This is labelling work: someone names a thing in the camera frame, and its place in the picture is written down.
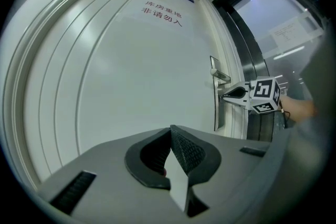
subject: door handle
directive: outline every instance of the door handle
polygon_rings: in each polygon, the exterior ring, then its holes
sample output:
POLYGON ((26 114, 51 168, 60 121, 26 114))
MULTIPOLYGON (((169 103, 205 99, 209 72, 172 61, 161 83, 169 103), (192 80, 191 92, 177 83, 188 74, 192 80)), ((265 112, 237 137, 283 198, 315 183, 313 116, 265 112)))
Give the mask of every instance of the door handle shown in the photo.
POLYGON ((225 81, 225 83, 222 83, 220 85, 231 83, 231 77, 229 77, 228 75, 224 74, 223 72, 220 72, 216 68, 212 68, 211 71, 210 71, 210 73, 211 73, 211 75, 213 77, 216 77, 217 79, 221 79, 221 80, 225 81))

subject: ceiling light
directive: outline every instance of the ceiling light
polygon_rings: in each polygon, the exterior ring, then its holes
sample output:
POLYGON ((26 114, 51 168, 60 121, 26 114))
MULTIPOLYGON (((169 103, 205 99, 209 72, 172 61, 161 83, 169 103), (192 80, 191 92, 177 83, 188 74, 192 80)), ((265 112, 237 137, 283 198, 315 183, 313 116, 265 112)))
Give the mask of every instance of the ceiling light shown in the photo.
POLYGON ((285 56, 287 56, 287 55, 293 54, 294 52, 297 52, 297 51, 299 51, 299 50, 303 50, 303 49, 304 49, 304 46, 299 47, 299 48, 294 49, 294 50, 290 50, 290 51, 288 51, 288 52, 285 52, 285 53, 282 54, 282 55, 275 56, 275 57, 273 58, 273 60, 280 59, 280 58, 282 58, 282 57, 285 57, 285 56))

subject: white door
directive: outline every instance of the white door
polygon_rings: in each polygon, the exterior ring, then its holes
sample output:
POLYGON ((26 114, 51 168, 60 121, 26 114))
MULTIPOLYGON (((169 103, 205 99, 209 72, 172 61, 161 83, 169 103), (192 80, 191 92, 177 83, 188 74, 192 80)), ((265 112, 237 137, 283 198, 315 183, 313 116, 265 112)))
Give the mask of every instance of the white door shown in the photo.
POLYGON ((76 2, 27 82, 25 135, 40 180, 106 141, 171 124, 213 132, 210 56, 197 1, 76 2))

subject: black cable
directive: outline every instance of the black cable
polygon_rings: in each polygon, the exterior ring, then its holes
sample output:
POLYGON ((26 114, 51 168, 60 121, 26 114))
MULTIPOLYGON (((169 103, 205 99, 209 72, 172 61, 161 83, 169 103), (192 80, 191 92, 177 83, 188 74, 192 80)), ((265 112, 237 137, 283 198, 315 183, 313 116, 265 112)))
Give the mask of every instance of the black cable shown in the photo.
POLYGON ((281 108, 281 110, 278 110, 278 111, 272 111, 272 112, 269 112, 269 113, 262 113, 262 114, 260 114, 260 115, 268 115, 268 114, 272 114, 272 113, 275 113, 275 112, 281 112, 282 113, 282 116, 283 116, 283 126, 284 126, 284 128, 286 129, 287 127, 288 127, 288 125, 287 125, 287 122, 288 122, 288 120, 289 120, 289 118, 290 118, 290 112, 288 112, 288 111, 285 111, 285 110, 283 110, 283 107, 282 107, 282 104, 281 104, 281 101, 279 101, 279 105, 280 105, 280 108, 281 108))

